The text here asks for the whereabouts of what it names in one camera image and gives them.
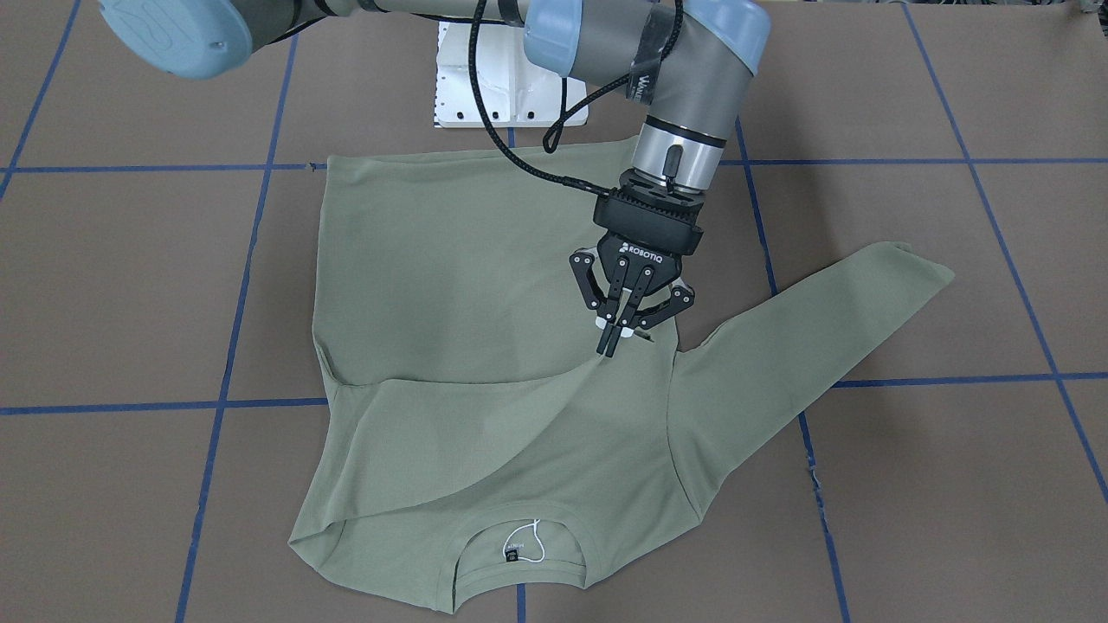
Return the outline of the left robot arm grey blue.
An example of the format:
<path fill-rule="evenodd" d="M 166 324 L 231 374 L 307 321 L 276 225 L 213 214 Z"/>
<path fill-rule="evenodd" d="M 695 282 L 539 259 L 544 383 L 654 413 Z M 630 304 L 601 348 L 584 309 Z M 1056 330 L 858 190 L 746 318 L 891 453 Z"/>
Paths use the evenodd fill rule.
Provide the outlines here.
<path fill-rule="evenodd" d="M 683 259 L 702 238 L 704 194 L 724 159 L 725 131 L 758 74 L 771 31 L 753 1 L 100 1 L 107 28 L 166 74 L 207 80 L 242 67 L 261 48 L 328 17 L 407 13 L 466 28 L 466 83 L 488 137 L 523 172 L 596 197 L 604 236 L 573 253 L 571 269 L 595 313 L 597 351 L 693 306 Z M 481 37 L 521 33 L 531 67 L 594 91 L 561 101 L 543 137 L 553 152 L 581 109 L 622 92 L 647 110 L 632 165 L 614 188 L 527 164 L 499 136 L 481 91 Z"/>

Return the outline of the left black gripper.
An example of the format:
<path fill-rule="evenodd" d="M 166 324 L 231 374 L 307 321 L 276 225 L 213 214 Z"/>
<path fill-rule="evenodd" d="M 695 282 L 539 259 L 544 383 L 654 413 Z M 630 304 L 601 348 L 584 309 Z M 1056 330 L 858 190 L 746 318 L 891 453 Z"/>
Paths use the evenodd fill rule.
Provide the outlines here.
<path fill-rule="evenodd" d="M 697 225 L 697 217 L 704 202 L 701 192 L 680 186 L 668 188 L 632 167 L 620 174 L 618 188 L 609 196 L 597 198 L 593 221 L 606 229 L 606 238 L 620 238 L 620 243 L 645 249 L 658 259 L 666 256 L 680 259 L 693 255 L 700 244 L 702 229 Z M 596 351 L 605 357 L 614 357 L 622 338 L 652 330 L 695 304 L 696 292 L 685 280 L 676 279 L 669 285 L 669 294 L 664 300 L 642 309 L 646 287 L 654 275 L 653 269 L 644 268 L 620 312 L 629 261 L 618 257 L 606 294 L 596 280 L 594 269 L 597 266 L 602 266 L 602 256 L 596 249 L 578 249 L 570 256 L 571 272 L 584 304 L 595 312 L 599 321 Z"/>

